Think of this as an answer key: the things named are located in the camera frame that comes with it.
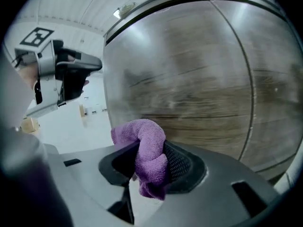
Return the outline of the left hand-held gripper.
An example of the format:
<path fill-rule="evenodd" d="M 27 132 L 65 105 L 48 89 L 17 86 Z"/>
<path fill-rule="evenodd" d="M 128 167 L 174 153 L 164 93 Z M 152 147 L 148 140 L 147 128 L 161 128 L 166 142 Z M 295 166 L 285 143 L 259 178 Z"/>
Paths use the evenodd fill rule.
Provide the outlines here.
<path fill-rule="evenodd" d="M 40 117 L 81 96 L 89 73 L 102 69 L 95 56 L 66 48 L 61 39 L 53 39 L 53 30 L 36 27 L 15 48 L 18 66 L 38 65 L 34 86 L 35 106 L 28 117 Z"/>

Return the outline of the purple cloth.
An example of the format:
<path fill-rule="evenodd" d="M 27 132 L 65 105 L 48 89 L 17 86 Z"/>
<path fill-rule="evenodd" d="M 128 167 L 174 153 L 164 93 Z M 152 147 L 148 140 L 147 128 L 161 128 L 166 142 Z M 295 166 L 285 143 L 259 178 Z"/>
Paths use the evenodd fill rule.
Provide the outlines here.
<path fill-rule="evenodd" d="M 169 184 L 168 159 L 163 152 L 164 130 L 152 120 L 139 119 L 114 127 L 111 138 L 114 144 L 139 141 L 134 164 L 139 193 L 163 201 Z"/>

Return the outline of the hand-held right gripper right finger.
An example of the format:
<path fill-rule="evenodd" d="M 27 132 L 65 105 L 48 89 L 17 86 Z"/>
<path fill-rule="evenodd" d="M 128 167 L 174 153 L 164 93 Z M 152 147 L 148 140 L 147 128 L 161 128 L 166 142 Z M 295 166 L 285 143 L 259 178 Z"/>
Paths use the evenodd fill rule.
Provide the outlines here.
<path fill-rule="evenodd" d="M 206 174 L 189 193 L 167 194 L 164 201 L 139 194 L 138 180 L 130 180 L 129 191 L 134 227 L 232 227 L 251 218 L 233 186 L 245 183 L 266 208 L 278 193 L 262 176 L 240 161 L 217 152 L 177 143 L 205 162 Z"/>

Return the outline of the brown wooden cabinet door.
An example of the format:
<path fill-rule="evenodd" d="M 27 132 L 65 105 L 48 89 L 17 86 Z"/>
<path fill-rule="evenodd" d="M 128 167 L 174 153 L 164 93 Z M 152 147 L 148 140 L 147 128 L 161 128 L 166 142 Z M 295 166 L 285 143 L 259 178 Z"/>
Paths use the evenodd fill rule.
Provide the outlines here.
<path fill-rule="evenodd" d="M 210 1 L 150 14 L 105 46 L 112 127 L 155 121 L 171 141 L 238 159 L 250 127 L 251 85 L 235 33 Z"/>
<path fill-rule="evenodd" d="M 252 133 L 241 162 L 269 179 L 290 166 L 303 138 L 303 54 L 279 16 L 247 3 L 214 5 L 238 36 L 253 81 Z"/>

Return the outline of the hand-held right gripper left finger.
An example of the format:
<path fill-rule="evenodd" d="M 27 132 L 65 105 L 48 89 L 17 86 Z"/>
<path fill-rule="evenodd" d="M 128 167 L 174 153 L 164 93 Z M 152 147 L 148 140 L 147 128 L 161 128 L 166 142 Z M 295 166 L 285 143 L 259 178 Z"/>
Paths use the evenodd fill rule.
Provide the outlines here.
<path fill-rule="evenodd" d="M 66 154 L 45 146 L 73 227 L 134 227 L 128 184 L 138 146 L 130 141 Z"/>

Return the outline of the brown cardboard box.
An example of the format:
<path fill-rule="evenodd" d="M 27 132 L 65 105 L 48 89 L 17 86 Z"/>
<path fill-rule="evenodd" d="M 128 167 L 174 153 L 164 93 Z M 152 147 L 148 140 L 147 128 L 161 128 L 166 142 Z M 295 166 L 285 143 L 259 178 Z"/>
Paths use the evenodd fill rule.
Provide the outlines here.
<path fill-rule="evenodd" d="M 36 132 L 37 130 L 39 130 L 39 127 L 40 127 L 40 125 L 38 123 L 38 120 L 35 118 L 30 118 L 30 117 L 23 119 L 21 126 L 20 126 L 21 130 L 24 133 Z"/>

